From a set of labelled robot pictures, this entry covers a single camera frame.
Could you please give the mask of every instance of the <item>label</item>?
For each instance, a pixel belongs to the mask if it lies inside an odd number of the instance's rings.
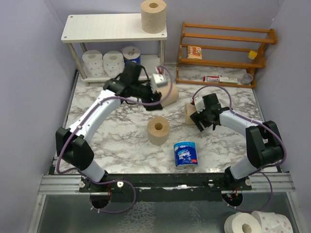
[[[198,165],[194,142],[178,142],[174,145],[175,165]]]

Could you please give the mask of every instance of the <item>yellow object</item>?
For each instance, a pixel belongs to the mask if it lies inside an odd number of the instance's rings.
[[[255,57],[257,56],[257,52],[256,51],[253,51],[253,50],[250,50],[249,54],[248,54],[248,58],[254,60]]]

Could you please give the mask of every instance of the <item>purple wall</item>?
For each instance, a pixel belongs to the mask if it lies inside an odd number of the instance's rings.
[[[265,119],[277,123],[288,151],[285,168],[294,180],[305,219],[311,218],[311,1],[285,0],[271,27],[279,41],[257,74],[256,94]]]
[[[50,0],[51,5],[65,24],[68,15],[74,14],[113,14],[139,13],[143,0]],[[165,0],[167,4],[168,40],[166,62],[176,62],[182,22],[215,24],[236,27],[269,28],[283,0]],[[157,53],[157,42],[90,44],[89,49],[98,49],[102,53],[109,50],[121,50],[134,45],[141,48],[142,54]],[[246,44],[256,48],[256,44]],[[213,59],[244,59],[245,54],[228,52],[220,57],[215,51],[208,50]]]
[[[55,152],[75,64],[44,1],[0,3],[0,232],[25,233]]]

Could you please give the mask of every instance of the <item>cable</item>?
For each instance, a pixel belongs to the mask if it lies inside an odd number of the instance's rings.
[[[265,209],[268,205],[270,205],[270,203],[272,202],[272,199],[273,199],[273,188],[272,188],[271,181],[270,181],[269,177],[266,174],[264,174],[262,171],[259,171],[259,173],[261,173],[265,178],[267,178],[269,186],[270,186],[270,197],[269,197],[268,202],[264,206],[262,206],[261,208],[259,208],[257,210],[248,210],[248,209],[243,209],[243,208],[239,208],[236,206],[232,206],[229,203],[227,203],[224,199],[223,199],[223,202],[225,202],[228,207],[235,209],[235,210],[243,211],[243,212],[261,211],[261,210]]]
[[[223,88],[222,86],[218,86],[218,85],[206,85],[206,86],[203,86],[203,87],[199,88],[199,89],[193,94],[193,96],[192,96],[192,101],[194,101],[194,97],[196,96],[196,94],[197,94],[199,91],[201,91],[202,89],[204,89],[204,88],[206,88],[206,87],[210,87],[210,86],[218,87],[218,88],[224,90],[224,91],[227,93],[227,95],[228,95],[228,97],[229,97],[229,109],[230,109],[230,112],[232,112],[234,115],[236,115],[236,116],[238,116],[238,117],[240,117],[240,118],[242,118],[242,119],[244,119],[244,120],[247,120],[247,121],[249,121],[249,122],[252,122],[252,123],[255,123],[255,124],[260,125],[260,126],[263,127],[265,130],[267,130],[269,133],[271,133],[271,134],[280,142],[280,145],[282,146],[284,156],[283,156],[283,159],[282,159],[280,162],[278,162],[278,163],[276,163],[276,164],[272,164],[272,165],[263,166],[262,168],[259,168],[258,170],[256,170],[256,171],[254,171],[253,173],[249,174],[249,175],[253,175],[253,174],[257,173],[257,172],[261,173],[264,177],[267,178],[268,183],[269,183],[269,185],[270,185],[270,190],[271,190],[271,192],[270,192],[269,201],[268,201],[263,207],[261,207],[260,209],[258,209],[258,211],[259,211],[259,210],[263,210],[263,209],[265,209],[265,208],[271,203],[271,201],[272,201],[272,198],[273,198],[273,189],[272,189],[271,181],[269,180],[268,176],[267,176],[266,174],[264,174],[263,172],[261,172],[260,170],[262,170],[262,169],[264,169],[264,168],[267,168],[267,167],[279,166],[279,165],[283,164],[283,163],[285,162],[286,158],[287,158],[287,151],[286,151],[285,145],[284,145],[283,141],[281,140],[281,138],[280,138],[275,132],[273,132],[271,129],[269,129],[267,126],[265,126],[265,125],[262,124],[261,122],[256,121],[256,120],[252,120],[252,119],[250,119],[250,118],[248,118],[248,117],[245,117],[245,116],[243,116],[243,115],[241,115],[241,114],[238,114],[238,113],[234,112],[233,109],[232,109],[232,98],[231,98],[231,95],[230,95],[230,93],[229,93],[225,88]],[[229,205],[229,204],[227,204],[227,206],[229,206],[230,208],[236,209],[236,210],[244,211],[244,212],[252,212],[251,210],[246,210],[246,209],[242,209],[242,208],[237,208],[237,207],[231,206],[231,205]]]
[[[161,104],[163,101],[165,101],[169,95],[171,94],[172,92],[172,89],[173,89],[173,76],[171,74],[171,72],[164,66],[157,66],[157,68],[164,68],[167,73],[169,74],[169,77],[170,77],[170,80],[171,80],[171,85],[170,85],[170,89],[167,93],[167,95],[165,97],[163,97],[161,100],[157,101],[157,102],[153,102],[153,103],[143,103],[143,102],[138,102],[138,101],[135,101],[135,100],[131,100],[131,99],[128,99],[128,98],[125,98],[125,97],[121,97],[121,96],[111,96],[111,97],[108,97],[108,98],[105,98],[105,99],[102,99],[99,103],[97,103],[90,111],[89,113],[86,115],[86,117],[81,121],[81,123],[77,126],[77,128],[71,133],[71,135],[68,137],[68,139],[66,140],[63,148],[61,149],[60,153],[59,153],[59,157],[58,157],[58,160],[57,160],[57,163],[56,163],[56,171],[58,174],[65,174],[69,171],[72,171],[72,170],[76,170],[77,168],[76,167],[73,167],[73,168],[69,168],[65,171],[60,171],[59,167],[60,167],[60,161],[62,160],[62,157],[64,155],[64,152],[68,146],[68,144],[70,143],[71,139],[76,135],[76,133],[82,128],[82,126],[85,124],[85,122],[88,120],[88,118],[93,114],[93,112],[99,107],[102,105],[102,103],[108,101],[108,100],[113,100],[113,99],[120,99],[120,100],[124,100],[124,101],[128,101],[128,102],[132,102],[132,103],[136,103],[136,104],[141,104],[143,106],[154,106],[154,105],[158,105],[158,104]],[[102,184],[110,184],[110,183],[116,183],[118,181],[108,181],[108,182],[96,182],[92,179],[89,178],[89,180],[91,182],[93,182],[94,184],[99,184],[99,185],[102,185]],[[110,214],[117,214],[117,213],[122,213],[124,211],[127,211],[128,209],[130,209],[134,204],[135,204],[135,201],[136,201],[136,192],[135,192],[135,188],[134,186],[128,182],[128,181],[120,181],[120,182],[125,182],[127,184],[129,184],[131,186],[131,188],[133,189],[134,191],[134,198],[133,198],[133,202],[128,206],[126,207],[125,209],[123,210],[120,210],[120,211],[106,211],[106,210],[102,210],[102,209],[97,209],[98,211],[100,212],[105,212],[105,213],[110,213]]]

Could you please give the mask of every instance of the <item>marble countertop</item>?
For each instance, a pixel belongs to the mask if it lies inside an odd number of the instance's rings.
[[[169,67],[175,74],[175,67]],[[206,75],[235,75],[241,77],[243,69],[218,67],[182,67],[181,79],[202,80]],[[91,84],[86,87],[77,82],[67,127],[74,123],[94,102],[102,90],[103,84]],[[194,125],[184,122],[184,105],[189,102],[200,85],[178,84],[179,100],[162,111],[147,112],[142,106],[122,104],[95,133],[91,147],[95,160],[109,173],[190,173],[190,172],[223,172],[228,166],[246,156],[245,138],[233,130],[217,126],[200,132]],[[232,96],[232,107],[235,111],[260,119],[258,106],[253,90],[249,88],[228,87]],[[199,95],[216,93],[222,106],[228,106],[229,99],[224,91],[208,87]],[[154,117],[165,117],[171,126],[167,142],[155,146],[147,138],[147,123]],[[173,145],[179,141],[193,141],[197,146],[198,166],[195,168],[177,169],[174,164]],[[61,170],[69,168],[62,161]]]

